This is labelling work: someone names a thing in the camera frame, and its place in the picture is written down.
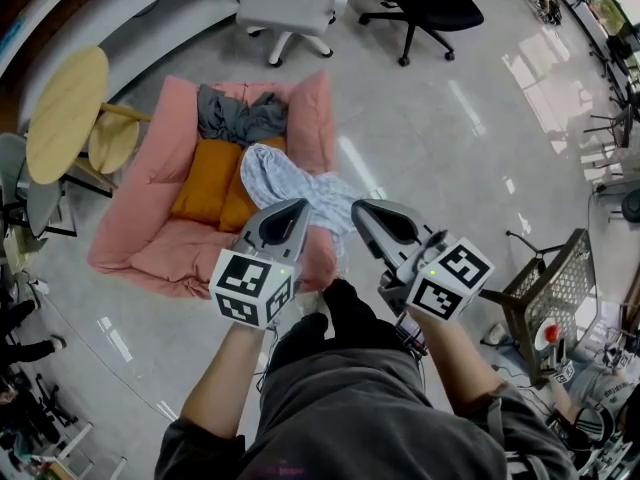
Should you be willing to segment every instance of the glass wall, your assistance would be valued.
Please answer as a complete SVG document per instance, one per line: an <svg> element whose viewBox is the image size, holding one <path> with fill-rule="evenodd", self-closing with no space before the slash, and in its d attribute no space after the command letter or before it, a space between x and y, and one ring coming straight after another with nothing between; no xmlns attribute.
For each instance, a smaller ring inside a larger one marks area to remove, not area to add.
<svg viewBox="0 0 640 480"><path fill-rule="evenodd" d="M587 0L591 11L609 35L616 35L622 26L640 24L640 0Z"/></svg>

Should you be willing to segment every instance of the light blue cloth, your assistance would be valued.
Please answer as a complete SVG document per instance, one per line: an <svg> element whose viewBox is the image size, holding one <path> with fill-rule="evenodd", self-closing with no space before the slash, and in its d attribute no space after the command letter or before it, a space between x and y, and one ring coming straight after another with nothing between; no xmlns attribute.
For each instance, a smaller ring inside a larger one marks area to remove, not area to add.
<svg viewBox="0 0 640 480"><path fill-rule="evenodd" d="M310 224L331 232L336 255L342 257L341 237L356 230L351 205L361 196L336 173L311 176L279 149L255 144L244 155L240 176L249 197L261 210L288 199L307 199L312 208Z"/></svg>

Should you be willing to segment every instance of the pink armchair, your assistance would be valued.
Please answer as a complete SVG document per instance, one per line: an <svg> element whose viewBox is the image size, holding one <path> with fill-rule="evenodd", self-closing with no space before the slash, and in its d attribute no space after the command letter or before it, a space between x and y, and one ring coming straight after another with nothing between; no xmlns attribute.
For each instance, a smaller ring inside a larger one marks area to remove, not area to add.
<svg viewBox="0 0 640 480"><path fill-rule="evenodd" d="M311 174L334 170L329 79L319 72L296 86L215 85L247 103L275 92L289 105L287 155ZM236 235L170 217L198 141L198 86L166 78L147 136L114 194L89 250L98 272L120 276L170 297L210 298L208 284L221 249ZM321 290L336 274L330 233L310 227L301 257L302 290Z"/></svg>

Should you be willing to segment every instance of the white floor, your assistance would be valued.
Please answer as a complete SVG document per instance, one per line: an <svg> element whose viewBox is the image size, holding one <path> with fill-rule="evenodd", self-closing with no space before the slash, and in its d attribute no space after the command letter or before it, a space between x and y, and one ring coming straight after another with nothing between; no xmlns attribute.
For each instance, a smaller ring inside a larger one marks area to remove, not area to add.
<svg viewBox="0 0 640 480"><path fill-rule="evenodd" d="M471 239L497 267L489 287L501 289L530 256L505 230L544 247L587 226L592 183L606 173L589 168L599 137L582 130L591 126L591 112L614 111L608 84L568 10L554 28L542 26L524 0L474 0L486 20L448 35L454 62L418 30L411 65L401 68L406 25L358 24L360 13L384 10L380 1L350 1L326 34L335 50L329 60L291 41L284 65L267 68L271 34L252 39L229 22L152 67L122 99L152 112L167 74L194 82L296 82L329 70L344 179ZM121 478L150 478L163 431L227 323L206 301L170 300L89 269L87 251L108 201L76 190L70 196L80 236L52 238L37 257L31 272L50 284L49 302L18 332L25 343L55 332L69 346L26 369L60 384L63 404L94 424L82 446L97 465L88 478L108 478L121 456L128 459ZM591 208L600 294L620 301L638 264L639 238L622 221L608 224L606 208ZM391 318L375 290L382 266L358 236L347 239L347 250L347 277L381 317ZM476 339L500 319L501 309L484 301L465 314ZM428 362L427 376L428 394L443 405ZM258 416L252 391L242 422L250 440Z"/></svg>

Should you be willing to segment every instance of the black pants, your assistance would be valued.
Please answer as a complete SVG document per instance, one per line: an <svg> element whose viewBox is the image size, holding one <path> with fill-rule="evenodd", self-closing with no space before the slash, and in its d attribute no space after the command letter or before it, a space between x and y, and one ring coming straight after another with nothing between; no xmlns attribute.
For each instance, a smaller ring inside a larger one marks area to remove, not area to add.
<svg viewBox="0 0 640 480"><path fill-rule="evenodd" d="M35 303L27 300L0 313L0 337L4 338L18 327L35 308ZM0 363L5 366L17 362L30 363L55 352L49 340L33 345L7 345L4 340L0 341Z"/></svg>
<svg viewBox="0 0 640 480"><path fill-rule="evenodd" d="M409 353L389 322L378 320L373 310L358 298L356 289L344 279L333 281L322 294L336 331L324 339L329 321L322 313L305 316L283 336L271 357L268 374L289 363L326 350L383 348Z"/></svg>

